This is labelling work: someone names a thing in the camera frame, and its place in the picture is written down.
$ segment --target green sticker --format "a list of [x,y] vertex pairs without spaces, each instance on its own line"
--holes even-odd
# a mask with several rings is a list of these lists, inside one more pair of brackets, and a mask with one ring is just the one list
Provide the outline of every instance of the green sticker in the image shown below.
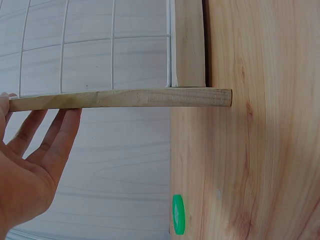
[[182,196],[177,194],[172,198],[173,226],[177,235],[183,235],[186,228],[185,205]]

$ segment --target white metal rack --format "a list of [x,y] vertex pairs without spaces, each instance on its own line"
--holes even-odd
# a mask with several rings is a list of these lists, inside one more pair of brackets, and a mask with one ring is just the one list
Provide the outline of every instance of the white metal rack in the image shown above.
[[115,65],[115,39],[132,39],[132,38],[166,38],[166,52],[167,52],[167,64],[166,64],[166,71],[167,71],[167,80],[166,80],[166,88],[171,87],[172,85],[172,56],[171,56],[171,0],[166,0],[166,34],[145,34],[145,35],[123,35],[123,36],[117,36],[115,35],[115,21],[116,21],[116,4],[117,0],[113,0],[112,5],[112,25],[111,25],[111,35],[110,37],[101,37],[101,38],[92,38],[92,39],[86,39],[86,40],[76,40],[76,41],[65,41],[65,35],[66,35],[66,23],[68,20],[68,7],[69,7],[69,0],[65,0],[65,12],[63,17],[63,26],[62,26],[62,34],[61,34],[61,43],[58,44],[49,44],[45,46],[40,47],[33,47],[33,48],[24,48],[24,42],[25,42],[25,33],[26,33],[26,27],[27,27],[27,21],[28,21],[28,14],[30,8],[33,8],[35,6],[41,5],[43,3],[38,3],[31,5],[31,0],[28,0],[26,10],[25,10],[25,18],[24,18],[24,24],[23,24],[23,31],[22,31],[22,38],[21,38],[21,48],[20,51],[10,52],[7,54],[0,55],[1,57],[6,57],[14,54],[20,53],[20,62],[19,62],[19,77],[18,77],[18,98],[26,98],[26,97],[33,97],[37,96],[37,94],[32,95],[22,95],[22,63],[23,63],[23,53],[27,51],[37,50],[37,49],[43,49],[43,48],[49,48],[54,46],[61,46],[61,54],[60,54],[60,77],[57,81],[59,81],[59,92],[57,94],[62,94],[63,92],[63,67],[64,67],[64,47],[67,44],[75,44],[75,43],[84,43],[84,42],[93,42],[93,41],[101,41],[101,40],[111,40],[111,82],[110,87],[113,90],[114,89],[114,65]]

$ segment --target wood grain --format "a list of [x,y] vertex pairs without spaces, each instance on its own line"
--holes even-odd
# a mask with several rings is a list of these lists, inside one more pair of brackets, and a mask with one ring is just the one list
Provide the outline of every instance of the wood grain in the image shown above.
[[232,91],[213,87],[109,90],[10,100],[10,112],[102,107],[230,107]]
[[201,0],[174,0],[172,87],[205,87],[205,34]]
[[173,240],[320,238],[320,1],[206,1],[211,84],[231,108],[172,111]]

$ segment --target wooden frame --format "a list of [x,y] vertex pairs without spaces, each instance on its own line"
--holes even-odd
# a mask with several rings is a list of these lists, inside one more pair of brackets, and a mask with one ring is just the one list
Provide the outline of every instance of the wooden frame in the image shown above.
[[171,2],[172,87],[205,87],[205,32],[201,0]]

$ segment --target wooden stick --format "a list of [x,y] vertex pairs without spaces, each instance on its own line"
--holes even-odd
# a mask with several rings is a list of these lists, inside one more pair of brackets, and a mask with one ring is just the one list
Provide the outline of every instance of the wooden stick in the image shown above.
[[232,91],[211,87],[108,90],[10,100],[10,112],[101,107],[230,107]]

